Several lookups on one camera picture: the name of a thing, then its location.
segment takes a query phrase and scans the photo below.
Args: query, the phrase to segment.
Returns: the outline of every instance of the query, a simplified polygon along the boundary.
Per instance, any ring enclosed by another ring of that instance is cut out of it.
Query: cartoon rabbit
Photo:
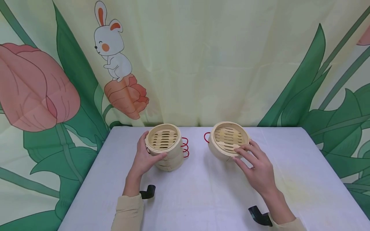
[[[120,82],[132,71],[130,61],[120,53],[125,47],[120,35],[123,31],[122,25],[117,19],[113,19],[109,25],[105,24],[107,8],[102,1],[95,4],[95,16],[100,25],[94,34],[95,49],[107,61],[104,68],[108,69],[113,80]]]

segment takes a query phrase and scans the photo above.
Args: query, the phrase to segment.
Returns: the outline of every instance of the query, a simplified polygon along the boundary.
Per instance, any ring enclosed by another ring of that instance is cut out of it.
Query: finger
[[[250,151],[257,159],[263,158],[261,154],[262,151],[257,149],[256,147],[253,147],[252,145],[242,145],[240,146],[240,149]]]
[[[248,166],[239,158],[232,157],[232,160],[239,166],[239,168],[244,172],[246,176],[249,176],[251,174],[251,169],[248,168]]]
[[[167,156],[167,153],[160,153],[156,156],[153,156],[153,159],[155,163],[157,163],[158,161],[163,160],[166,156]]]
[[[244,157],[252,165],[256,165],[258,163],[258,159],[255,156],[251,155],[250,153],[246,152],[245,150],[241,148],[237,148],[237,149],[234,149],[234,151],[242,155],[242,157]]]
[[[139,141],[138,141],[138,147],[139,147],[139,146],[145,146],[145,138],[147,137],[148,133],[149,133],[149,131],[146,131],[146,132],[144,132],[144,133],[141,135],[141,137],[140,137],[140,139],[139,139]]]
[[[259,147],[259,145],[252,139],[249,140],[249,144],[252,145],[253,147],[261,150],[261,148]]]

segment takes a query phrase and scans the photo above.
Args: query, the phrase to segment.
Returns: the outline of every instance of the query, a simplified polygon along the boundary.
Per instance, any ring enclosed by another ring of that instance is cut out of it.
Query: red handle
[[[210,132],[206,132],[206,133],[204,133],[204,136],[203,136],[204,140],[205,140],[207,143],[209,143],[209,141],[206,139],[206,135],[207,135],[208,133],[210,134]]]
[[[188,152],[188,154],[186,155],[186,156],[184,156],[184,158],[187,158],[187,157],[189,157],[189,146],[188,146],[188,142],[189,142],[189,140],[188,140],[188,138],[186,138],[186,137],[182,137],[183,139],[186,139],[186,143],[182,143],[183,145],[181,145],[181,147],[186,147],[186,148],[184,148],[184,151],[182,151],[182,152]]]

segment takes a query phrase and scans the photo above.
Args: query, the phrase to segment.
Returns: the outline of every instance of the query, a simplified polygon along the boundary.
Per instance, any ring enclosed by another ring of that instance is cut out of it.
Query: tulip flower
[[[104,93],[113,107],[131,119],[139,119],[139,112],[149,103],[147,90],[137,84],[133,74],[125,76],[122,81],[110,81],[104,87]]]
[[[0,103],[13,126],[39,132],[78,112],[77,90],[45,52],[29,45],[0,45],[0,70]]]
[[[370,26],[367,28],[365,33],[362,35],[357,45],[361,45],[361,46],[370,45]]]

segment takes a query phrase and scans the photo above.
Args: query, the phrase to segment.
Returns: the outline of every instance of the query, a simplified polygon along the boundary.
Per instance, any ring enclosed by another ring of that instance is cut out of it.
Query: sleeve cuff
[[[120,196],[118,198],[116,210],[138,210],[142,204],[141,194],[134,197]]]
[[[305,231],[305,227],[303,226],[301,220],[297,217],[294,221],[288,222],[285,224],[278,225],[271,217],[269,213],[270,220],[272,222],[273,230],[284,230],[284,231]]]

